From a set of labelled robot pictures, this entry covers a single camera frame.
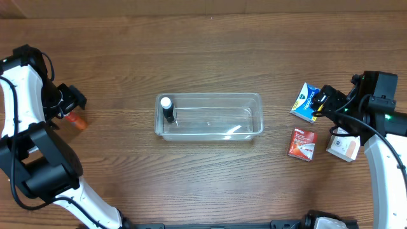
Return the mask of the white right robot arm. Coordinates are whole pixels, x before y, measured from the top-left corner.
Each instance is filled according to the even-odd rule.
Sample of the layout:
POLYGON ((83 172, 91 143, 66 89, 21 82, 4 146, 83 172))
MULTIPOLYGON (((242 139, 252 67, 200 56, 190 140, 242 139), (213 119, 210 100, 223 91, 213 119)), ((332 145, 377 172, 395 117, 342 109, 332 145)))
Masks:
POLYGON ((374 228, 406 228, 406 114, 383 101, 355 92, 348 98, 324 85, 312 99, 313 116, 333 121, 333 135, 359 138, 371 173, 374 228))

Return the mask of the orange tube white cap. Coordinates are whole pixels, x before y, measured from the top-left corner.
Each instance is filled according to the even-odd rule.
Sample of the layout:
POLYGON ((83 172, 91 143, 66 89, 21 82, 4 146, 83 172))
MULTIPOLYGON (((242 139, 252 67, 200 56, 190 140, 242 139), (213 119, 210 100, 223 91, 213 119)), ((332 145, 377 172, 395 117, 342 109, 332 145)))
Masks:
POLYGON ((74 111, 65 114, 64 118, 79 130, 85 130, 88 126, 87 122, 74 111))

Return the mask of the black bottle white cap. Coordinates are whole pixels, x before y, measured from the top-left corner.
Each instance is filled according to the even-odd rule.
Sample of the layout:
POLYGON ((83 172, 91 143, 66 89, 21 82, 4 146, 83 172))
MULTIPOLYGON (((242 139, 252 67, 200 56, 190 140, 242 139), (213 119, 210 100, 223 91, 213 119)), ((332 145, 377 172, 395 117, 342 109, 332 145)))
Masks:
POLYGON ((163 110, 163 116, 169 123, 174 123, 176 120, 175 105, 169 97, 163 97, 160 100, 160 105, 163 110))

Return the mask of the blue VapoDrops box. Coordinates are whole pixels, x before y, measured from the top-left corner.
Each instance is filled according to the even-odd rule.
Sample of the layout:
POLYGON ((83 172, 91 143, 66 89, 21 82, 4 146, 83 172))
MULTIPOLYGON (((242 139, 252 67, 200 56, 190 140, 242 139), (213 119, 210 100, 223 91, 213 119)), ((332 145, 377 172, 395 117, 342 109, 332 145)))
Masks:
POLYGON ((311 108, 311 105, 312 99, 319 92, 319 88, 309 85, 308 83, 304 83, 295 103, 290 110, 290 113, 309 123, 314 123, 317 118, 312 116, 313 109, 311 108))

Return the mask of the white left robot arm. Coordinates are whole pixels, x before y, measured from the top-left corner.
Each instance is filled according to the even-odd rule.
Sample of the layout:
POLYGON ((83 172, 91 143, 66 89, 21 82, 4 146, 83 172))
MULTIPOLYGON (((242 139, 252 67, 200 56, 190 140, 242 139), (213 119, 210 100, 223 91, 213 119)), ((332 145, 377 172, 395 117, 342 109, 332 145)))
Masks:
POLYGON ((29 45, 1 60, 1 170, 10 179, 14 201, 28 211, 59 205, 87 228, 132 228, 89 186, 77 154, 56 133, 53 119, 85 108, 86 97, 74 86, 55 86, 54 79, 49 56, 29 45))

